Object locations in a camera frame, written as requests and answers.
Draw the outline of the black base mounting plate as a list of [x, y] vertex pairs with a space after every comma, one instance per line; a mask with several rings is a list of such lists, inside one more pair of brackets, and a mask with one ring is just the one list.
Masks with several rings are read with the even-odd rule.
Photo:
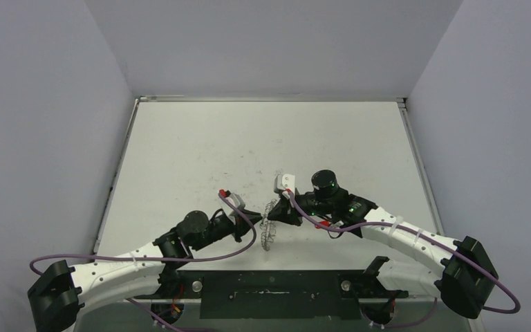
[[361, 305], [391, 308], [409, 296], [387, 290], [364, 270], [179, 270], [160, 290], [139, 300], [200, 306], [202, 319], [358, 320]]

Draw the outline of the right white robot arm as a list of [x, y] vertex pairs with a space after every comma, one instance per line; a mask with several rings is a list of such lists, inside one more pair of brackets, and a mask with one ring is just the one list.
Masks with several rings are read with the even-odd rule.
[[472, 237], [444, 237], [407, 223], [340, 187], [329, 169], [316, 172], [311, 183], [312, 191], [301, 194], [295, 176], [276, 176], [274, 192], [279, 201], [268, 219], [296, 226], [308, 220], [330, 232], [376, 241], [415, 261], [386, 260], [365, 274], [363, 287], [369, 295], [379, 297], [386, 291], [430, 295], [469, 319], [476, 319], [486, 308], [499, 275], [481, 242]]

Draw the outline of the silver keyring disc with rings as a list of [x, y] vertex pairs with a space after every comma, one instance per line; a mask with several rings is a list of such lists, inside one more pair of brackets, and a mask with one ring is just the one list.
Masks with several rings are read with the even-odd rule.
[[261, 247], [264, 251], [270, 251], [272, 244], [274, 243], [274, 238], [276, 235], [274, 221], [269, 220], [268, 214], [273, 210], [277, 204], [276, 199], [272, 199], [264, 207], [263, 218], [259, 224], [261, 229]]

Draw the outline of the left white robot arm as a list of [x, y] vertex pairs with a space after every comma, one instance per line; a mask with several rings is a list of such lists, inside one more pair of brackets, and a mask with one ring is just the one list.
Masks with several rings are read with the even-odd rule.
[[128, 297], [171, 297], [178, 290], [176, 270], [192, 259], [192, 251], [228, 236], [240, 242], [262, 218], [246, 209], [219, 209], [212, 217], [195, 210], [169, 232], [109, 261], [57, 261], [28, 290], [35, 328], [64, 331], [89, 311]]

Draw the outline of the key with red tag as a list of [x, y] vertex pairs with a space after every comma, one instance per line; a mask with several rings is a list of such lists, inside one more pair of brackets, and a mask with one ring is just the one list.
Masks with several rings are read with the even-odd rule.
[[330, 221], [319, 221], [317, 225], [315, 225], [315, 227], [317, 229], [322, 229], [322, 228], [337, 228], [337, 226], [333, 223], [331, 223]]

